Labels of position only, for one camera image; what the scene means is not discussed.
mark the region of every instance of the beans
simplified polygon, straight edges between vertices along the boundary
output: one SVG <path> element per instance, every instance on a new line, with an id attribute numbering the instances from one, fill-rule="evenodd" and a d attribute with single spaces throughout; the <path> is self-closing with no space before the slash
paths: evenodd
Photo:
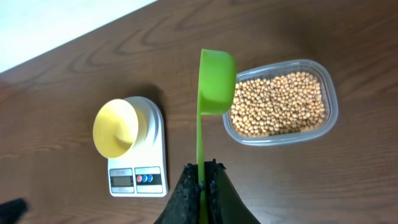
<path id="1" fill-rule="evenodd" d="M 325 120 L 321 85 L 308 72 L 239 82 L 231 120 L 239 134 L 261 137 L 310 131 Z"/>

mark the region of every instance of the black object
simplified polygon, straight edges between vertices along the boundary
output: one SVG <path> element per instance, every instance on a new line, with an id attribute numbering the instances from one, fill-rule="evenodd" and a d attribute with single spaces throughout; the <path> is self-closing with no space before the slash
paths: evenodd
<path id="1" fill-rule="evenodd" d="M 0 204 L 0 223 L 14 224 L 26 211 L 27 205 L 22 198 Z"/>
<path id="2" fill-rule="evenodd" d="M 155 224 L 198 223 L 203 189 L 206 189 L 208 223 L 259 223 L 239 198 L 222 163 L 217 164 L 215 159 L 205 162 L 205 176 L 206 185 L 198 183 L 198 166 L 184 166 L 177 186 Z"/>

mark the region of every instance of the yellow bowl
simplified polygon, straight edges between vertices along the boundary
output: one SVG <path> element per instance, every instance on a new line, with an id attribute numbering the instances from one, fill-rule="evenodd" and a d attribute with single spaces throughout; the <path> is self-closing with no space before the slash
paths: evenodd
<path id="1" fill-rule="evenodd" d="M 93 139 L 98 152 L 108 159 L 121 157 L 142 143 L 147 133 L 144 116 L 125 100 L 111 100 L 98 112 Z"/>

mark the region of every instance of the green measuring cup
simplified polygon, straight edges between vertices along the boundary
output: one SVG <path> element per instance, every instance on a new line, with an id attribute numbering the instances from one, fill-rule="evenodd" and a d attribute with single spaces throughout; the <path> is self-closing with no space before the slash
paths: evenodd
<path id="1" fill-rule="evenodd" d="M 205 159 L 201 141 L 201 115 L 219 115 L 232 105 L 236 84 L 236 64 L 229 53 L 218 50 L 201 50 L 198 111 L 197 111 L 197 164 L 198 181 L 205 182 Z M 206 193 L 200 197 L 199 223 L 207 223 Z"/>

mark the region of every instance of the digital kitchen scale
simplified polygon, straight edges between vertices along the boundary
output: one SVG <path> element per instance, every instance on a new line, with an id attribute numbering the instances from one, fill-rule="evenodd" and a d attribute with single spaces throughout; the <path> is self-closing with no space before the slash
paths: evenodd
<path id="1" fill-rule="evenodd" d="M 109 191 L 113 197 L 164 197 L 167 186 L 162 113 L 141 96 L 124 99 L 141 112 L 147 123 L 145 140 L 117 159 L 108 159 Z"/>

